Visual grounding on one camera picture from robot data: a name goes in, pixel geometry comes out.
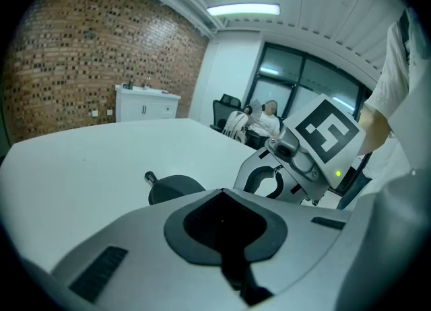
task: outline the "fluorescent light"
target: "fluorescent light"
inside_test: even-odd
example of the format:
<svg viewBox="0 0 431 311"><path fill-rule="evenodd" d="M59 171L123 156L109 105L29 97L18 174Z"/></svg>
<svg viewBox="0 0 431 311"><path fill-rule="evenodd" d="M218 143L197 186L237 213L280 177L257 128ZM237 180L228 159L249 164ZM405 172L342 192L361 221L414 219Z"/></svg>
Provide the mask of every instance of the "fluorescent light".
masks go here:
<svg viewBox="0 0 431 311"><path fill-rule="evenodd" d="M343 102L341 99L338 99L337 97L332 97L336 102L339 102L340 104L343 104L346 108L349 108L351 111L354 111L355 108L353 106L350 106L348 103Z"/></svg>
<svg viewBox="0 0 431 311"><path fill-rule="evenodd" d="M233 5L222 5L207 8L211 15L224 15L234 13L264 13L264 14L280 14L280 6L278 4L270 5L268 3L235 3Z"/></svg>
<svg viewBox="0 0 431 311"><path fill-rule="evenodd" d="M268 73L268 74L279 75L278 71L276 71L275 69L271 69L271 68L261 67L261 71L264 73Z"/></svg>

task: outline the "white wall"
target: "white wall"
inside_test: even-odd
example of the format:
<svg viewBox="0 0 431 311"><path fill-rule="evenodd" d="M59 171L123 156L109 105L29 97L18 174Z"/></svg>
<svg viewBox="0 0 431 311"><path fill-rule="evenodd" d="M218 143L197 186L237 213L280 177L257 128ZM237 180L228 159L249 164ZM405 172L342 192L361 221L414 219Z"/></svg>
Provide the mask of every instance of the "white wall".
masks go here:
<svg viewBox="0 0 431 311"><path fill-rule="evenodd" d="M213 101L223 94L237 97L244 104L262 47L258 32L218 33L203 58L189 118L212 125Z"/></svg>

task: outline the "white table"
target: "white table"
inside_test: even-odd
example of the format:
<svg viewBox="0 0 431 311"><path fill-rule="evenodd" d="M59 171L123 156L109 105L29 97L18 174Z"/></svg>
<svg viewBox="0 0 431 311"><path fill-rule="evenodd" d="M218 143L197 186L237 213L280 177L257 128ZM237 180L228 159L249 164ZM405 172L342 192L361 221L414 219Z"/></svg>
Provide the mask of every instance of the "white table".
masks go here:
<svg viewBox="0 0 431 311"><path fill-rule="evenodd" d="M144 174L232 188L255 150L193 120L114 123L15 144L0 168L0 215L25 257L51 271L74 246L148 206ZM258 195L275 189L266 180Z"/></svg>

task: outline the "cabinet door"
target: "cabinet door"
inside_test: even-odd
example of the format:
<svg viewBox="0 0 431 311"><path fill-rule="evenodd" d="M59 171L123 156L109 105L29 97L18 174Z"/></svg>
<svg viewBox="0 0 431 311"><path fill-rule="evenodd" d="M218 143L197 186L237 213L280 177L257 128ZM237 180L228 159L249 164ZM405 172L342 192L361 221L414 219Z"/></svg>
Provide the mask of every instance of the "cabinet door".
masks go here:
<svg viewBox="0 0 431 311"><path fill-rule="evenodd" d="M150 101L146 104L145 120L175 118L177 102Z"/></svg>
<svg viewBox="0 0 431 311"><path fill-rule="evenodd" d="M144 120L145 103L146 99L144 97L135 96L133 94L125 95L121 105L121 122Z"/></svg>
<svg viewBox="0 0 431 311"><path fill-rule="evenodd" d="M121 122L175 118L177 106L177 100L159 100L128 94L122 99Z"/></svg>

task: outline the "person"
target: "person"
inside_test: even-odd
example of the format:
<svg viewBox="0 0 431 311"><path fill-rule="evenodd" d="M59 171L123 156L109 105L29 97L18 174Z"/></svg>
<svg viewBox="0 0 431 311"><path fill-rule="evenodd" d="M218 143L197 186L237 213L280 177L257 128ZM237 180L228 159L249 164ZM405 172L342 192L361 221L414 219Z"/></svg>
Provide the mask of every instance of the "person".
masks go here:
<svg viewBox="0 0 431 311"><path fill-rule="evenodd" d="M255 137L272 137L279 135L280 122L275 114L277 114L277 102L275 100L266 102L265 109L260 119L248 127L247 133L249 134L249 139L247 145L254 147Z"/></svg>
<svg viewBox="0 0 431 311"><path fill-rule="evenodd" d="M243 112L232 112L226 121L222 134L231 137L233 140L245 143L245 127L248 122L248 116L252 113L253 109L249 105L245 106Z"/></svg>
<svg viewBox="0 0 431 311"><path fill-rule="evenodd" d="M371 180L378 178L385 171L397 142L394 134L390 133L383 146L372 152L365 167L339 201L337 209L345 209Z"/></svg>
<svg viewBox="0 0 431 311"><path fill-rule="evenodd" d="M358 155L378 149L391 128L388 120L398 106L431 70L431 48L417 14L407 8L387 34L387 55L375 90L364 103L359 120L366 136ZM382 174L368 183L359 196L378 192L390 180L408 174L410 165L399 143Z"/></svg>

